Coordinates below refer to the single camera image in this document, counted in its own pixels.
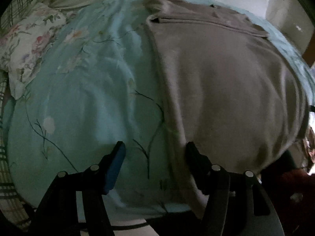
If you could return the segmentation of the pink fleece garment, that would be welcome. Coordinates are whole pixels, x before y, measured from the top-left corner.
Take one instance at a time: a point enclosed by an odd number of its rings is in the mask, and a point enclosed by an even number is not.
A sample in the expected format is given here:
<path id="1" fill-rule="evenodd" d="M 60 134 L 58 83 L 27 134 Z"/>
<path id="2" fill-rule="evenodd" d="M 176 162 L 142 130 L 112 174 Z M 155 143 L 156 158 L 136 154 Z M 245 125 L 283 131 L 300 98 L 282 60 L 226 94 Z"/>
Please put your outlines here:
<path id="1" fill-rule="evenodd" d="M 269 34 L 245 14 L 185 0 L 143 0 L 157 53 L 169 160 L 197 217 L 208 197 L 184 163 L 187 142 L 227 171 L 276 161 L 309 123 L 302 83 Z"/>

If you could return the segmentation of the light blue floral bed sheet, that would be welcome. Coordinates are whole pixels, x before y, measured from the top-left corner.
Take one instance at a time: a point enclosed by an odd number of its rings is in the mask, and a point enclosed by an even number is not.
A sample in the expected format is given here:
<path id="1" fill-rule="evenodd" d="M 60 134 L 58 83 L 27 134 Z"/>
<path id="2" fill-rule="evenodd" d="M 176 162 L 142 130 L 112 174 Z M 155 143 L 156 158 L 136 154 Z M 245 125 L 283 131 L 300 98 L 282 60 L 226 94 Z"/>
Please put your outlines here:
<path id="1" fill-rule="evenodd" d="M 269 34 L 314 104 L 314 76 L 273 25 L 242 9 Z M 80 9 L 43 55 L 40 69 L 4 116 L 14 186 L 37 208 L 60 171 L 86 170 L 119 141 L 127 153 L 104 201 L 112 220 L 191 210 L 169 160 L 169 131 L 157 53 L 143 0 L 104 0 Z"/>

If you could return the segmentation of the white floral pillow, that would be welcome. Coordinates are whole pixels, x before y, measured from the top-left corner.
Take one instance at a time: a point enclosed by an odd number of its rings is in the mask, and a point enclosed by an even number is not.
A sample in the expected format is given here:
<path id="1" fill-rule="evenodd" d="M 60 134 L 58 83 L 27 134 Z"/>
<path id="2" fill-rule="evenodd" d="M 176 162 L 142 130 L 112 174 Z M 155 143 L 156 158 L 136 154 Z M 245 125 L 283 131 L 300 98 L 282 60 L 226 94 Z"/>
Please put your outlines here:
<path id="1" fill-rule="evenodd" d="M 8 74 L 11 95 L 17 100 L 35 78 L 46 48 L 66 24 L 66 16 L 37 3 L 1 38 L 1 69 Z"/>

